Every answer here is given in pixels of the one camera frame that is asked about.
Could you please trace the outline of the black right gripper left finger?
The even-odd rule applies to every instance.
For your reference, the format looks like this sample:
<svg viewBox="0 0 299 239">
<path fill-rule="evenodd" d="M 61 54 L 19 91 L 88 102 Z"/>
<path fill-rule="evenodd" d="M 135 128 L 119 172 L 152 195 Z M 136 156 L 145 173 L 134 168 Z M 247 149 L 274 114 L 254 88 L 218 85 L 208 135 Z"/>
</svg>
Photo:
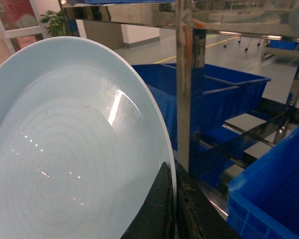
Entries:
<svg viewBox="0 0 299 239">
<path fill-rule="evenodd" d="M 174 236 L 171 171 L 163 163 L 139 212 L 123 239 L 171 239 Z"/>
</svg>

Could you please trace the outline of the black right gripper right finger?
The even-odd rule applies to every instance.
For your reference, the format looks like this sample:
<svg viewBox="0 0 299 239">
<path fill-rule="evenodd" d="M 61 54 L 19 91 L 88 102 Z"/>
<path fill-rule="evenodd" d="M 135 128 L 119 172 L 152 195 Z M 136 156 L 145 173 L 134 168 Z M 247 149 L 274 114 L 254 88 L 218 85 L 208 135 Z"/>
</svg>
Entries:
<svg viewBox="0 0 299 239">
<path fill-rule="evenodd" d="M 176 227 L 180 239 L 239 238 L 180 163 L 176 168 L 176 179 Z"/>
</svg>

